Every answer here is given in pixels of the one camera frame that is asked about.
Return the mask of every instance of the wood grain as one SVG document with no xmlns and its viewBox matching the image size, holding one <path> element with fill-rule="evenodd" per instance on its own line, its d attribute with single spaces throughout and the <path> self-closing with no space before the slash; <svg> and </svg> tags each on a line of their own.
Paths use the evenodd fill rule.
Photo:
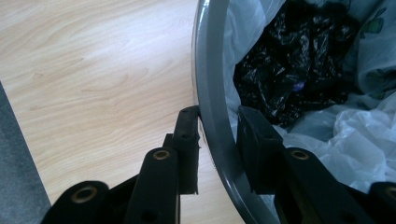
<svg viewBox="0 0 396 224">
<path fill-rule="evenodd" d="M 52 203 L 70 186 L 138 174 L 193 104 L 197 0 L 6 1 L 0 80 Z M 182 223 L 241 223 L 207 147 Z"/>
</svg>

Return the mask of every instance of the gray carpet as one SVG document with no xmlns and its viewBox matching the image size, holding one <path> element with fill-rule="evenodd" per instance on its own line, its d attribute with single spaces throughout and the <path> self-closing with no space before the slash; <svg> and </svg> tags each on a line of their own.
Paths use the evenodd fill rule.
<svg viewBox="0 0 396 224">
<path fill-rule="evenodd" d="M 0 83 L 0 223 L 40 223 L 49 208 L 50 200 Z"/>
</svg>

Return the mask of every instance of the black plastic bag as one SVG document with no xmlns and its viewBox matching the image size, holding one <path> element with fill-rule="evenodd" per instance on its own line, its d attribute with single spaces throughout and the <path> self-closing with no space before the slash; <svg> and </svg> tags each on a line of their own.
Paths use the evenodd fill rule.
<svg viewBox="0 0 396 224">
<path fill-rule="evenodd" d="M 355 89 L 343 79 L 342 64 L 359 29 L 343 5 L 285 3 L 235 67 L 242 105 L 288 127 L 308 110 L 343 103 Z"/>
</svg>

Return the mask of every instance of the trash bag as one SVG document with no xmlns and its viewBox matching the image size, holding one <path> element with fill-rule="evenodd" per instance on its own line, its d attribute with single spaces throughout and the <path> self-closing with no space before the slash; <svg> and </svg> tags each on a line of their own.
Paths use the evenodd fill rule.
<svg viewBox="0 0 396 224">
<path fill-rule="evenodd" d="M 235 67 L 242 105 L 288 127 L 306 111 L 343 103 L 356 91 L 343 63 L 359 29 L 342 4 L 285 3 Z"/>
</svg>

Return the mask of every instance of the gray plastic rim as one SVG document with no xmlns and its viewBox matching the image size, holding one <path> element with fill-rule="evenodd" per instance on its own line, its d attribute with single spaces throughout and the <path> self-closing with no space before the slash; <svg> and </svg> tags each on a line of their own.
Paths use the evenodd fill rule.
<svg viewBox="0 0 396 224">
<path fill-rule="evenodd" d="M 278 223 L 252 193 L 242 166 L 225 102 L 223 36 L 230 0 L 200 0 L 192 39 L 192 76 L 206 140 L 220 179 L 246 223 Z"/>
</svg>

